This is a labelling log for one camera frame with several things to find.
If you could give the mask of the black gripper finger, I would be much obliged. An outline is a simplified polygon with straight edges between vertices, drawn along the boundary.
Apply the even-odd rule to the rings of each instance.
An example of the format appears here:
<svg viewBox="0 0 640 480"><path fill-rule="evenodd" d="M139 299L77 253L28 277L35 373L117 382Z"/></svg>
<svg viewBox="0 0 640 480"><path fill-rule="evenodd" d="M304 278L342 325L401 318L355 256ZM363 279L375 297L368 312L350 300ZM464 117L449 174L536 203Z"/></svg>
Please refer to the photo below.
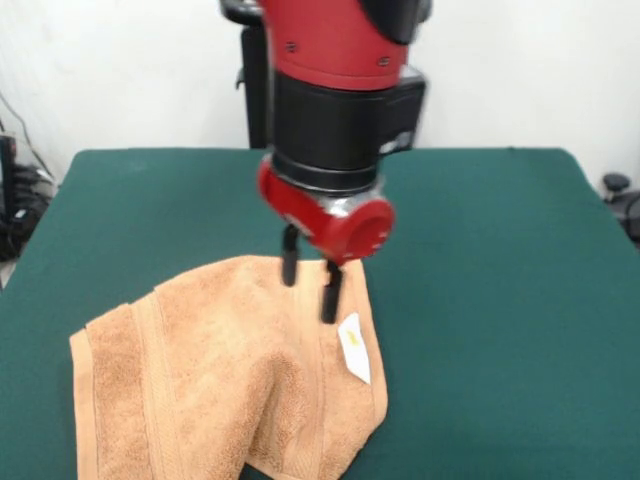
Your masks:
<svg viewBox="0 0 640 480"><path fill-rule="evenodd" d="M283 284L287 287L291 287L296 283L299 259L298 238L298 228L293 224L287 225L283 232L281 253L281 278Z"/></svg>
<svg viewBox="0 0 640 480"><path fill-rule="evenodd" d="M324 285L322 295L321 320L325 324L334 324L343 283L343 271L337 263L331 260L326 261L326 271L329 277Z"/></svg>

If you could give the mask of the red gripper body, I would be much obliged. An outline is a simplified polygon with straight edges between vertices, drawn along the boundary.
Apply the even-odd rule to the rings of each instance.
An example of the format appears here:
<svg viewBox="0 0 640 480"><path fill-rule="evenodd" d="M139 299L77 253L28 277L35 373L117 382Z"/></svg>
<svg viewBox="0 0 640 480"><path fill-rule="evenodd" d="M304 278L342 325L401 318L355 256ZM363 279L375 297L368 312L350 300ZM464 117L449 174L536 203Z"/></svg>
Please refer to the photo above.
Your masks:
<svg viewBox="0 0 640 480"><path fill-rule="evenodd" d="M394 225L394 209L379 186L348 197L314 195L277 176L269 155L257 182L266 203L338 265L375 254Z"/></svg>

